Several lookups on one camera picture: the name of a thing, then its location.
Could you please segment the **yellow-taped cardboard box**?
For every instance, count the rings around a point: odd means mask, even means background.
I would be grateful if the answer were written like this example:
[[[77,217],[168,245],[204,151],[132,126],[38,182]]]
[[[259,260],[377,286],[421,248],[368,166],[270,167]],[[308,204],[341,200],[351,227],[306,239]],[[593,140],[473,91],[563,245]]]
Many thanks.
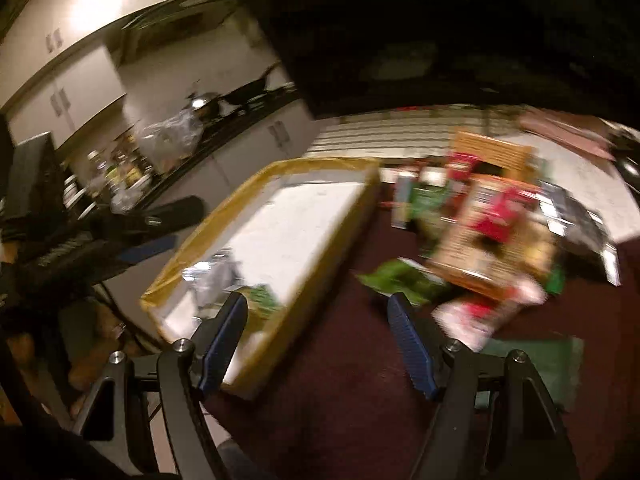
[[[176,250],[142,294],[140,306],[168,342],[188,338],[213,308],[198,310],[182,271],[228,250],[243,286],[267,284],[281,309],[250,312],[222,388],[258,395],[296,341],[378,202],[374,158],[296,158],[246,180]]]

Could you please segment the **black computer mouse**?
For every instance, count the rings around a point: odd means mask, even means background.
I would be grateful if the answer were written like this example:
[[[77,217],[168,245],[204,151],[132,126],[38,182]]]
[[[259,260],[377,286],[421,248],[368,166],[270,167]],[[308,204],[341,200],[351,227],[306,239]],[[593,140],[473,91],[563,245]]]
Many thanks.
[[[615,166],[628,188],[632,188],[634,192],[638,193],[640,190],[639,165],[629,156],[617,156]]]

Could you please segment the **orange biscuit box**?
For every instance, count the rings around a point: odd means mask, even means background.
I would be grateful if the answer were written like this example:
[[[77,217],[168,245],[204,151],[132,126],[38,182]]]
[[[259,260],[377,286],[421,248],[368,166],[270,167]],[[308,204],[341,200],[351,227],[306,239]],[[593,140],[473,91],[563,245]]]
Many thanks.
[[[496,301],[513,292],[532,240],[537,185],[473,176],[454,223],[442,233],[426,267],[442,280]]]

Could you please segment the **metal pot on counter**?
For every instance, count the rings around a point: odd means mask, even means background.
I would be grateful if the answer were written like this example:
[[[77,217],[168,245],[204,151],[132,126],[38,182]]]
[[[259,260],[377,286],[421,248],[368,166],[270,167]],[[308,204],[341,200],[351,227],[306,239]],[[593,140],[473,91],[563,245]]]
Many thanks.
[[[221,95],[217,92],[192,92],[186,100],[186,109],[201,122],[211,122],[220,116]]]

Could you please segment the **white computer keyboard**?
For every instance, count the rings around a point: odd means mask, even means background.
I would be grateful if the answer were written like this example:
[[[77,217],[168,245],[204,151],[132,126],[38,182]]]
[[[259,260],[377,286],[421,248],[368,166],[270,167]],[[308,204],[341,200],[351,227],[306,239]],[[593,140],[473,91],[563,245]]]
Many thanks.
[[[305,155],[389,159],[444,156],[460,131],[492,138],[516,133],[520,111],[517,106],[454,104],[325,119]]]

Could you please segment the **silver foil snack packet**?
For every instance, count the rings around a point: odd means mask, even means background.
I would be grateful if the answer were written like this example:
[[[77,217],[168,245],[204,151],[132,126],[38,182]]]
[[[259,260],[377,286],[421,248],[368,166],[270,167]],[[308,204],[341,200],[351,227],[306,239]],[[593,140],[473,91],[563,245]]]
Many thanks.
[[[198,310],[221,307],[224,300],[243,285],[239,267],[228,250],[188,266],[181,275]]]

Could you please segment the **black computer monitor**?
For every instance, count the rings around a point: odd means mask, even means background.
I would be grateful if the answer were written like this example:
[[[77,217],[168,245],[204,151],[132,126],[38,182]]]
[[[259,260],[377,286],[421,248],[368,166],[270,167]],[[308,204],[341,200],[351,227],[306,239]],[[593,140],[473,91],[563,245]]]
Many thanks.
[[[243,0],[312,114],[526,104],[639,121],[639,0]]]

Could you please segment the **green pea snack packet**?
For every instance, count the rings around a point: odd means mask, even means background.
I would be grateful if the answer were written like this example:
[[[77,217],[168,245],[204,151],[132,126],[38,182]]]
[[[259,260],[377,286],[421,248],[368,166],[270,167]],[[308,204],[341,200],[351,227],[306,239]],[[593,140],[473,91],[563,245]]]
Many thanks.
[[[281,309],[280,302],[267,284],[243,286],[240,293],[247,301],[248,310],[265,320]]]

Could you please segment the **clear plastic bag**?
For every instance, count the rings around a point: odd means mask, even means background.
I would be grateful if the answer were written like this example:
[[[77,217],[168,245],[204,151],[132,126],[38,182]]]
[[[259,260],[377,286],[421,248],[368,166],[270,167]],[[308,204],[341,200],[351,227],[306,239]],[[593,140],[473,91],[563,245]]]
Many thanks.
[[[204,125],[190,110],[180,110],[171,118],[138,130],[134,140],[155,171],[168,174],[193,155],[203,131]]]

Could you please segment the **white handwritten paper sheet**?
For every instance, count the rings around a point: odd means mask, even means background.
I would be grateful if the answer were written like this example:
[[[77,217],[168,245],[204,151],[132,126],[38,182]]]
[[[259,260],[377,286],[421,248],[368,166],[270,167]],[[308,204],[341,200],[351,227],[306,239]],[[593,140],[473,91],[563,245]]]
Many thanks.
[[[536,155],[546,161],[551,181],[597,211],[616,244],[639,236],[639,207],[610,162],[584,157],[529,133],[510,134],[503,140],[532,146]]]

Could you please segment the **pink plastic bag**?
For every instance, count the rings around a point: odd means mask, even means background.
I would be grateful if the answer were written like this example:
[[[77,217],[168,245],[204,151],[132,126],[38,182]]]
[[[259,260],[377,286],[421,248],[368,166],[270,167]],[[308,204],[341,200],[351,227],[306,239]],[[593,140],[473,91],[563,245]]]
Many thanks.
[[[614,159],[613,129],[600,118],[527,107],[518,115],[518,125],[582,156]]]

